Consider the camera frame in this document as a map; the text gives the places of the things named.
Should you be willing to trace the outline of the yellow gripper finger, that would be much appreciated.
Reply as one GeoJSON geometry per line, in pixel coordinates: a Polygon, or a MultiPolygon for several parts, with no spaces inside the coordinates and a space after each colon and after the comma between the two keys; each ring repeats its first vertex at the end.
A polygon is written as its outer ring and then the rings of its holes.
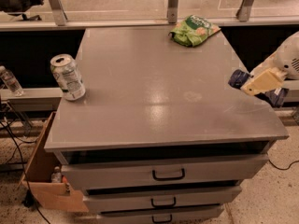
{"type": "Polygon", "coordinates": [[[276,58],[277,53],[272,53],[269,57],[267,57],[262,63],[257,65],[250,74],[255,77],[261,74],[263,71],[270,69],[271,71],[277,71],[278,68],[274,64],[274,60],[276,58]]]}
{"type": "Polygon", "coordinates": [[[251,96],[280,88],[287,73],[279,68],[267,68],[260,74],[251,77],[241,90],[251,96]]]}

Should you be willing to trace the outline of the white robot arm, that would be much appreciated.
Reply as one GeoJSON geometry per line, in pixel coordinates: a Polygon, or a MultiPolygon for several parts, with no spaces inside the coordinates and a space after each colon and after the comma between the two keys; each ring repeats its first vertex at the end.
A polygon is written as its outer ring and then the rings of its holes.
{"type": "Polygon", "coordinates": [[[281,88],[286,78],[299,79],[299,32],[282,44],[251,72],[241,90],[251,96],[281,88]]]}

